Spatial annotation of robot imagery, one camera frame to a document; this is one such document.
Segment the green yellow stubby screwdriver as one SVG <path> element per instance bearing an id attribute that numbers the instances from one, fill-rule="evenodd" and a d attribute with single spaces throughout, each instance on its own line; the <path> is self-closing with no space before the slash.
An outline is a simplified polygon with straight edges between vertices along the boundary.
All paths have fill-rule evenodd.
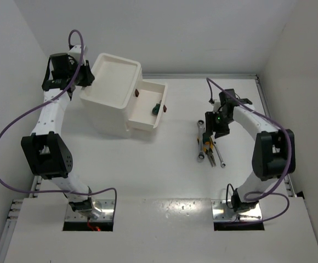
<path id="1" fill-rule="evenodd" d="M 204 136 L 203 139 L 202 139 L 202 143 L 203 143 L 204 145 L 210 145 L 210 143 L 211 143 L 211 138 L 210 138 L 209 136 L 208 136 L 208 137 Z"/>

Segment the green handled screwdriver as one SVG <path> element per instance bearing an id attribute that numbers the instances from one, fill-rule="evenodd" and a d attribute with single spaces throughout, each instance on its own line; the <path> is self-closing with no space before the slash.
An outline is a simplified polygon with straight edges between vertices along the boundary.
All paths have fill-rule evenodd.
<path id="1" fill-rule="evenodd" d="M 152 114 L 154 116 L 157 116 L 159 111 L 160 111 L 160 107 L 161 107 L 161 101 L 159 101 L 159 103 L 157 103 L 153 108 L 152 108 Z"/>

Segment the white drawer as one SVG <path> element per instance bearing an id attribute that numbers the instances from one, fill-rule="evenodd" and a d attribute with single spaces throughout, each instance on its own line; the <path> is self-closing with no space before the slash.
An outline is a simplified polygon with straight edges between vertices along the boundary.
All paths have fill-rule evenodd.
<path id="1" fill-rule="evenodd" d="M 137 89 L 139 96 L 135 97 L 135 104 L 128 120 L 128 126 L 133 129 L 151 132 L 158 127 L 163 114 L 168 85 L 166 83 L 142 81 Z M 151 111 L 159 101 L 161 101 L 160 111 L 157 116 L 154 116 Z"/>

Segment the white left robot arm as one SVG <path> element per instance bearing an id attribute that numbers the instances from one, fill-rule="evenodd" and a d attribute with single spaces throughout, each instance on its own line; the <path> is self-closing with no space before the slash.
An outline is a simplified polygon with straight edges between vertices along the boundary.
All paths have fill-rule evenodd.
<path id="1" fill-rule="evenodd" d="M 49 57 L 42 82 L 45 105 L 31 135 L 21 139 L 21 147 L 33 175 L 55 184 L 64 192 L 72 211 L 96 220 L 101 207 L 90 196 L 91 189 L 73 172 L 72 153 L 61 138 L 61 128 L 68 104 L 77 86 L 94 81 L 86 49 L 71 45 L 67 53 Z"/>

